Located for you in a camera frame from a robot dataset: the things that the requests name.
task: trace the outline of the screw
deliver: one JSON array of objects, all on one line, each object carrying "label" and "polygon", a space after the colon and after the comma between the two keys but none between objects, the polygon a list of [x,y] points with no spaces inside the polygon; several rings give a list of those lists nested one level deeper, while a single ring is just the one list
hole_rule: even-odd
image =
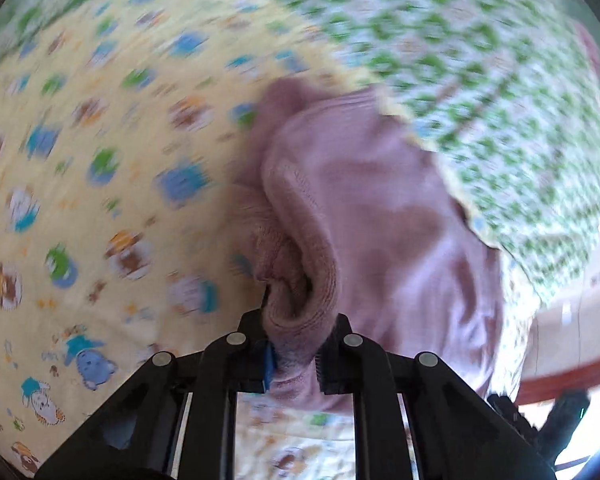
[{"label": "screw", "polygon": [[245,336],[242,332],[231,332],[227,337],[226,341],[230,345],[241,345],[245,341],[247,341],[247,336]]},{"label": "screw", "polygon": [[433,368],[438,364],[438,356],[431,352],[423,352],[420,354],[420,357],[418,357],[418,361],[420,361],[422,366]]},{"label": "screw", "polygon": [[343,341],[347,346],[360,346],[362,345],[362,336],[359,334],[347,334],[344,336]]},{"label": "screw", "polygon": [[168,352],[158,352],[151,358],[151,362],[156,366],[166,366],[171,362],[171,354]]}]

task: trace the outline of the pink towel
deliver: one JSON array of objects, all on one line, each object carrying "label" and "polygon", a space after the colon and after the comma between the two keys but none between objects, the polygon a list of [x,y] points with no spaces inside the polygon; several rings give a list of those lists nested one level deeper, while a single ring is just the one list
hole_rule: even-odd
[{"label": "pink towel", "polygon": [[270,285],[271,393],[286,406],[346,406],[320,393],[313,361],[339,312],[385,350],[435,352],[486,392],[502,324],[498,253],[404,134],[373,89],[331,97],[286,78],[258,105],[236,226],[254,278]]}]

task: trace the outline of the yellow printed fabric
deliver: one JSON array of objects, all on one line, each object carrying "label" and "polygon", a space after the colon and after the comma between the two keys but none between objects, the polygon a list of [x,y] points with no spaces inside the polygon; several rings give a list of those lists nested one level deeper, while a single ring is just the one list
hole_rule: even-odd
[{"label": "yellow printed fabric", "polygon": [[[227,184],[254,104],[293,74],[372,81],[270,0],[93,0],[0,63],[0,454],[22,473],[154,352],[199,351],[259,306]],[[353,478],[350,418],[254,402],[238,475]]]}]

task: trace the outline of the folded fabric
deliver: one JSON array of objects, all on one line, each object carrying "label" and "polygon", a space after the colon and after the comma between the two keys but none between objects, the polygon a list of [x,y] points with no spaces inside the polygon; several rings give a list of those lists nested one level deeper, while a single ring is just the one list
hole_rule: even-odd
[{"label": "folded fabric", "polygon": [[337,313],[387,351],[432,351],[484,394],[502,325],[498,252],[466,227],[432,154],[382,116],[373,88],[333,97],[297,78],[257,107],[238,168],[235,228],[270,285],[264,327],[286,406],[341,410],[314,355]]}]

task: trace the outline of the pink cloth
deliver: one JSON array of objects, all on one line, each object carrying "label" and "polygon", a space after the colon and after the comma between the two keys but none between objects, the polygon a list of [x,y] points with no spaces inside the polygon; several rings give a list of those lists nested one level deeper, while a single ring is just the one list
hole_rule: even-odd
[{"label": "pink cloth", "polygon": [[320,393],[313,362],[339,312],[385,350],[435,352],[486,391],[502,324],[498,253],[404,134],[373,89],[331,98],[286,78],[258,106],[236,229],[254,278],[270,285],[271,393],[286,406],[346,405]]}]

